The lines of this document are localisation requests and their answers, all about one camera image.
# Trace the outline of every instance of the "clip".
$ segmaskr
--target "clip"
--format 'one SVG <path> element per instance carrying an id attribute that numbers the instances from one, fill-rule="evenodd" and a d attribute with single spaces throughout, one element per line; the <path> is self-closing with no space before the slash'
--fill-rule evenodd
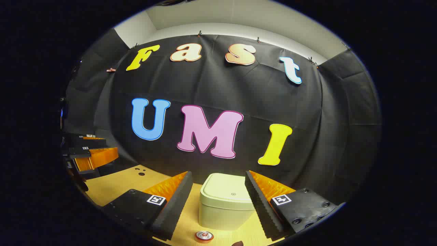
<path id="1" fill-rule="evenodd" d="M 313 65 L 315 65 L 317 68 L 319 68 L 319 65 L 317 64 L 317 62 L 315 62 L 315 61 L 312 60 L 312 57 L 311 57 L 311 58 L 308 57 L 308 60 L 309 60 L 309 62 L 311 62 L 311 64 L 313 64 Z"/>
<path id="2" fill-rule="evenodd" d="M 340 42 L 340 43 L 342 43 L 344 45 L 344 47 L 346 47 L 347 50 L 350 50 L 350 48 L 347 47 L 343 42 Z"/>

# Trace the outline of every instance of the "yellow letter i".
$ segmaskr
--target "yellow letter i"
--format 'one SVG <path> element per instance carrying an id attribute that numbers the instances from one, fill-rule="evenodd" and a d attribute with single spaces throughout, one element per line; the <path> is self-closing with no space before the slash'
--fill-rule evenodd
<path id="1" fill-rule="evenodd" d="M 282 151 L 285 140 L 291 135 L 293 130 L 291 127 L 282 124 L 271 124 L 269 129 L 270 132 L 272 132 L 272 137 L 270 138 L 266 153 L 263 157 L 258 159 L 258 163 L 261 165 L 276 166 L 281 161 L 279 154 Z"/>

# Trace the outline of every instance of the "black mounting bracket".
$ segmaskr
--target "black mounting bracket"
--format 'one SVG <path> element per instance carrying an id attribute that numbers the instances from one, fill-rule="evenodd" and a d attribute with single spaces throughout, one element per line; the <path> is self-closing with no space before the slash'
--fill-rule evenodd
<path id="1" fill-rule="evenodd" d="M 293 228 L 294 233 L 311 226 L 337 207 L 307 188 L 273 197 L 270 204 L 282 221 Z"/>
<path id="2" fill-rule="evenodd" d="M 164 197 L 131 189 L 101 207 L 101 210 L 116 223 L 145 237 L 151 237 L 148 227 L 166 204 Z"/>

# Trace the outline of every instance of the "white ceiling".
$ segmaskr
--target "white ceiling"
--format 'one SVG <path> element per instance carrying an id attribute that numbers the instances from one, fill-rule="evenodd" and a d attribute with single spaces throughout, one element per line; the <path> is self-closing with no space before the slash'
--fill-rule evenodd
<path id="1" fill-rule="evenodd" d="M 154 6 L 146 12 L 157 30 L 202 22 L 232 23 L 278 33 L 327 59 L 346 49 L 342 40 L 321 24 L 270 0 L 195 0 Z"/>

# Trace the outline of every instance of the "container lid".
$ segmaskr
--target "container lid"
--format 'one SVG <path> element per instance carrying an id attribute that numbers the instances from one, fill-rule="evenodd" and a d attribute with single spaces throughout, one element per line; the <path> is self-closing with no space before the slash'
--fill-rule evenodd
<path id="1" fill-rule="evenodd" d="M 210 174 L 200 189 L 200 202 L 210 207 L 255 210 L 244 180 L 244 176 Z"/>

